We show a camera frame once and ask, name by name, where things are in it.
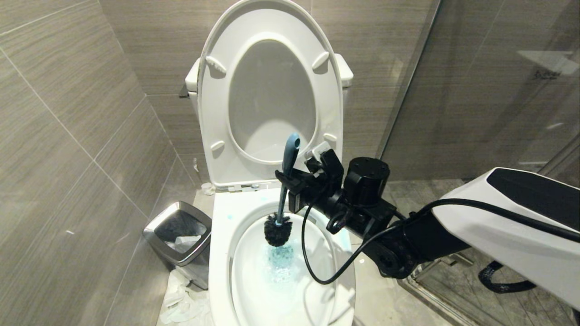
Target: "white toilet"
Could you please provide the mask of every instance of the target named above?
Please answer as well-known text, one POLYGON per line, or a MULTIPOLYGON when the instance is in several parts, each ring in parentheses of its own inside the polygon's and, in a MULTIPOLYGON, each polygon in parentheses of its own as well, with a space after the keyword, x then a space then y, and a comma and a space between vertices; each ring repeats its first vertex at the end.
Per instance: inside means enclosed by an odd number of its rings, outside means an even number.
MULTIPOLYGON (((218 189, 209 258, 217 326, 352 324, 354 268, 332 284, 316 283, 302 256, 300 214, 292 215, 281 250, 264 239, 287 137, 300 135, 295 168, 306 171, 305 153, 324 141, 340 158, 343 96, 352 79, 318 24, 291 1, 242 0, 213 27, 186 84, 218 189)), ((313 209, 305 232, 309 261, 323 279, 352 252, 347 231, 332 235, 327 221, 313 209)))

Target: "toilet tank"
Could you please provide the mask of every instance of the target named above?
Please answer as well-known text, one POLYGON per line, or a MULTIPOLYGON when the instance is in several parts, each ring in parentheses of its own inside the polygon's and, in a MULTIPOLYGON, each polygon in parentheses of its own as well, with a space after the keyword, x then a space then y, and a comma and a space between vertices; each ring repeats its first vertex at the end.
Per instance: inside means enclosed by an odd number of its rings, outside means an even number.
MULTIPOLYGON (((346 105, 348 104, 348 94, 349 88, 353 83, 354 74, 350 69, 349 65, 346 63, 345 58, 343 58, 340 54, 335 53, 336 62, 338 63, 338 70, 340 73, 340 83, 342 84, 342 103, 343 103, 343 112, 345 110, 346 105)), ((199 118, 198 108, 197 108, 197 75, 200 69, 200 58, 197 58, 191 70, 187 74, 185 78, 185 84, 187 87, 187 93, 189 94, 189 99, 191 100, 191 104, 193 104, 193 111, 195 115, 199 118)))

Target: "toilet brush bristles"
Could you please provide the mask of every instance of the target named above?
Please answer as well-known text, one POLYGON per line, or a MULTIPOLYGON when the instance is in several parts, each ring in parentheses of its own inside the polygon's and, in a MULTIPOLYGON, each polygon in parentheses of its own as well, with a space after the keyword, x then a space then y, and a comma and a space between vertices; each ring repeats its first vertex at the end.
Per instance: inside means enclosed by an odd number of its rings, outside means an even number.
POLYGON ((264 222, 264 235, 266 236, 266 241, 268 244, 274 247, 281 247, 290 238, 290 233, 292 232, 292 222, 290 222, 290 217, 284 216, 282 224, 276 222, 278 213, 268 216, 266 222, 264 222))

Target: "blue handle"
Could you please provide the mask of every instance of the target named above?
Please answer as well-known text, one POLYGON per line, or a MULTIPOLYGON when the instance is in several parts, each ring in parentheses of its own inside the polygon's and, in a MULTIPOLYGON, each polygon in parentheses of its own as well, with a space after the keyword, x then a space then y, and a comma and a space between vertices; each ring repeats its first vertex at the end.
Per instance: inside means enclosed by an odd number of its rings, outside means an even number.
MULTIPOLYGON (((293 133, 288 137, 286 141, 286 146, 284 147, 284 157, 282 159, 282 171, 285 175, 290 175, 294 163, 296 163, 296 157, 298 156, 298 150, 300 149, 300 136, 297 133, 293 133)), ((286 202, 286 187, 282 185, 280 189, 280 202, 278 203, 278 216, 276 219, 276 224, 282 225, 282 218, 284 217, 284 203, 286 202)))

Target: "stainless steel trash can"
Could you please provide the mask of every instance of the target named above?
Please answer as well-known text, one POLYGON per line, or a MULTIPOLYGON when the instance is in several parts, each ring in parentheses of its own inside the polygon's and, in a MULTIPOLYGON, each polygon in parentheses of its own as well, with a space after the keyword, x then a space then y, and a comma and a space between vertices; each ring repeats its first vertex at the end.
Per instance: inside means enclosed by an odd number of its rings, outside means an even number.
POLYGON ((167 207, 143 230, 143 236, 161 257, 205 290, 211 234, 211 218, 183 201, 167 207))

